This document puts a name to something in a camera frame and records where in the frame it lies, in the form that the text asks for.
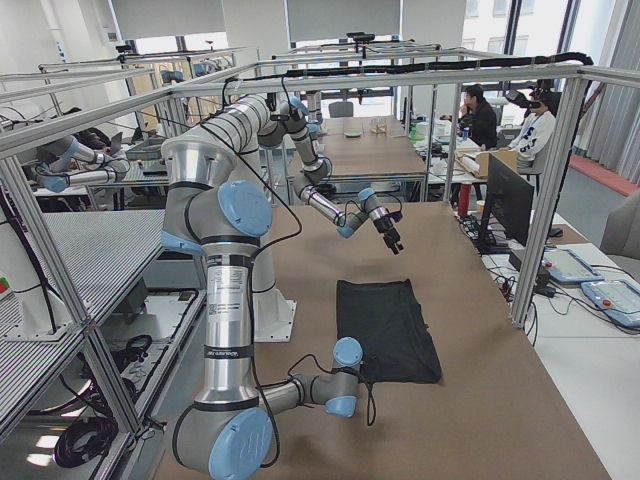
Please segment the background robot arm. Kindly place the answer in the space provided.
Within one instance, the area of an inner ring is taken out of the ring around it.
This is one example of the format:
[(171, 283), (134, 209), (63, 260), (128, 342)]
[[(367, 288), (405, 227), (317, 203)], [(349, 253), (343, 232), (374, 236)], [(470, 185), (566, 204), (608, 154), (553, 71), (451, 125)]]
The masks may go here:
[(125, 158), (91, 149), (72, 135), (42, 145), (38, 153), (38, 162), (33, 166), (36, 180), (55, 193), (75, 185), (117, 183), (129, 170)]

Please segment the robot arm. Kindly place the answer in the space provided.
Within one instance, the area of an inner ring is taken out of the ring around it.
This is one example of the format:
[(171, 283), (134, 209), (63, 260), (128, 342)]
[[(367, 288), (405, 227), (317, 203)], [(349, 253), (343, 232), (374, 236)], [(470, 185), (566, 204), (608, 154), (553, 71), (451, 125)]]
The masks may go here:
[(184, 467), (214, 479), (247, 479), (279, 448), (275, 415), (304, 404), (351, 417), (363, 350), (339, 340), (331, 369), (294, 374), (275, 387), (256, 375), (252, 275), (272, 208), (259, 176), (241, 169), (258, 146), (289, 136), (308, 172), (323, 171), (304, 111), (289, 101), (248, 95), (165, 141), (169, 170), (161, 242), (206, 264), (204, 382), (173, 427), (172, 450)]
[(326, 198), (318, 190), (318, 185), (331, 173), (331, 161), (316, 152), (302, 104), (283, 100), (275, 106), (274, 102), (268, 100), (267, 105), (272, 109), (270, 119), (276, 123), (276, 127), (271, 134), (263, 134), (263, 137), (271, 135), (281, 140), (284, 135), (289, 135), (302, 162), (302, 169), (293, 180), (293, 190), (298, 199), (330, 220), (343, 238), (350, 238), (370, 220), (385, 245), (394, 255), (398, 255), (404, 249), (395, 228), (402, 218), (401, 211), (391, 212), (370, 187), (358, 193), (355, 212), (341, 209)]

